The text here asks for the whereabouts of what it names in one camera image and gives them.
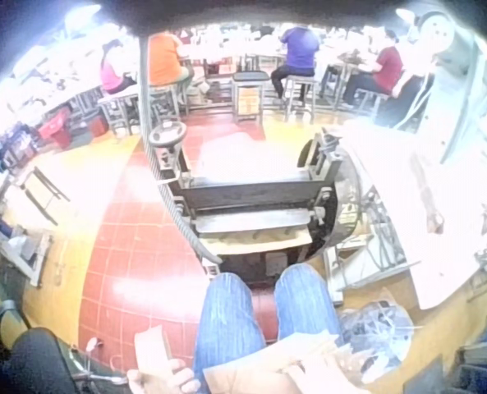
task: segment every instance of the light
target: light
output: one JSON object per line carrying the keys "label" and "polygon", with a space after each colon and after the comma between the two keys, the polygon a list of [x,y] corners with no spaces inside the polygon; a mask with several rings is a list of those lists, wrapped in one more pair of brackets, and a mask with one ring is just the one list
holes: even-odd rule
{"label": "light", "polygon": [[407,10],[406,8],[397,8],[397,15],[409,25],[415,25],[415,12]]}
{"label": "light", "polygon": [[86,27],[91,19],[101,9],[100,4],[92,4],[91,6],[79,7],[68,12],[64,23],[68,31],[77,31]]}

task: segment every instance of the worker's back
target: worker's back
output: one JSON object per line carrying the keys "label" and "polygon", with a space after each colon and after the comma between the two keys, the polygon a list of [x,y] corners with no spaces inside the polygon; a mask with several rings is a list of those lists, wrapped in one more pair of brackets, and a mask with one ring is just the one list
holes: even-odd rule
{"label": "worker's back", "polygon": [[181,74],[177,55],[178,38],[168,33],[156,34],[149,41],[149,81],[151,85],[166,85]]}

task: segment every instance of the black chair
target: black chair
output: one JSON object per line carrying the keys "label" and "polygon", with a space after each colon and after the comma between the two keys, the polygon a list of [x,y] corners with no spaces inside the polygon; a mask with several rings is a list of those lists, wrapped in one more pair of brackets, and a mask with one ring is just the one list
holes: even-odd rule
{"label": "black chair", "polygon": [[[0,325],[9,310],[18,311],[12,300],[0,306]],[[28,330],[22,333],[11,350],[5,348],[0,338],[0,370],[5,381],[14,390],[33,394],[76,394],[79,392],[99,392],[94,381],[106,381],[116,386],[126,385],[126,377],[94,375],[90,371],[90,359],[86,368],[74,357],[77,350],[70,350],[70,358],[79,369],[71,373],[62,356],[57,337],[47,328],[32,328],[23,314],[20,314]],[[94,338],[94,347],[102,344]]]}

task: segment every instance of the worker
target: worker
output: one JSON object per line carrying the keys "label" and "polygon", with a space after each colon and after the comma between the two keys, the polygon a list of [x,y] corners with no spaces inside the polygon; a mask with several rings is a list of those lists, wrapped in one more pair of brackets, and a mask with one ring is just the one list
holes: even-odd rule
{"label": "worker", "polygon": [[[318,36],[306,25],[287,30],[280,41],[287,45],[287,63],[270,75],[278,94],[275,103],[283,102],[282,80],[288,76],[315,76],[315,54],[319,50]],[[300,100],[304,101],[306,86],[301,87]]]}
{"label": "worker", "polygon": [[[292,265],[279,278],[274,291],[278,309],[278,339],[295,332],[317,334],[324,330],[337,335],[343,344],[340,322],[322,277],[306,263]],[[183,393],[208,393],[203,370],[238,360],[266,347],[264,335],[255,320],[249,287],[235,274],[222,273],[210,284],[204,299],[195,344],[194,371],[182,360],[170,360],[175,371],[168,382]],[[302,394],[336,392],[365,394],[353,386],[337,364],[314,358],[287,372]],[[144,394],[138,371],[129,371],[133,394]]]}
{"label": "worker", "polygon": [[358,89],[391,94],[402,74],[402,59],[395,48],[397,42],[398,38],[394,31],[385,30],[385,48],[378,55],[376,62],[360,64],[358,69],[362,72],[349,78],[343,93],[343,107],[354,108],[354,98]]}
{"label": "worker", "polygon": [[113,39],[103,45],[103,59],[101,60],[101,82],[103,89],[108,94],[122,92],[136,82],[127,76],[124,67],[122,44],[118,39]]}
{"label": "worker", "polygon": [[149,40],[149,82],[152,86],[184,84],[192,81],[192,67],[182,66],[183,44],[174,34],[164,31],[155,34]]}
{"label": "worker", "polygon": [[395,127],[400,124],[415,103],[413,112],[418,112],[427,101],[425,95],[434,82],[434,54],[432,46],[426,39],[419,39],[414,44],[408,44],[398,49],[402,56],[402,76],[394,85],[391,95],[380,108],[375,124],[384,127]]}

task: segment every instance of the cardboard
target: cardboard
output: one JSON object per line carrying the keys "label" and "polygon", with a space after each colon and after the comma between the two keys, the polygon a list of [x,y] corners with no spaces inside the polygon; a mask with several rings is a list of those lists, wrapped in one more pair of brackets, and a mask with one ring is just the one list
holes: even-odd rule
{"label": "cardboard", "polygon": [[[252,355],[204,370],[212,394],[263,394],[281,392],[300,394],[285,370],[312,355],[324,360],[333,357],[345,376],[353,383],[361,381],[361,367],[370,352],[353,355],[350,346],[337,347],[337,336],[328,331],[320,334],[295,333]],[[172,376],[168,341],[161,326],[136,334],[136,356],[148,394],[177,394],[167,386]]]}

